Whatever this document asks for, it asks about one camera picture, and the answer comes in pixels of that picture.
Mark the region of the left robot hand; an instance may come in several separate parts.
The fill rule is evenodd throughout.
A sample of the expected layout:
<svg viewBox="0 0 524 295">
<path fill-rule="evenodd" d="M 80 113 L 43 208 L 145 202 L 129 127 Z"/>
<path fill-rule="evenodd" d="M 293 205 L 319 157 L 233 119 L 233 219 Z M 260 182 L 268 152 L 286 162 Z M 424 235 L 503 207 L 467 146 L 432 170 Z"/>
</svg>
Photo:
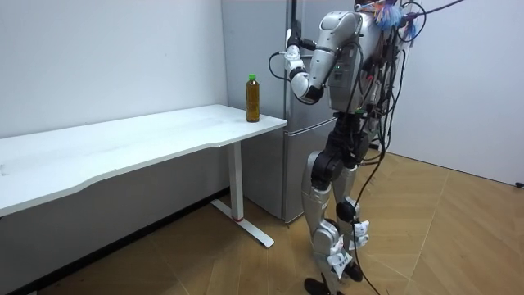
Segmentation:
<svg viewBox="0 0 524 295">
<path fill-rule="evenodd" d="M 287 61 L 300 60 L 300 42 L 300 31 L 289 28 L 286 32 L 286 52 L 284 55 Z"/>
</svg>

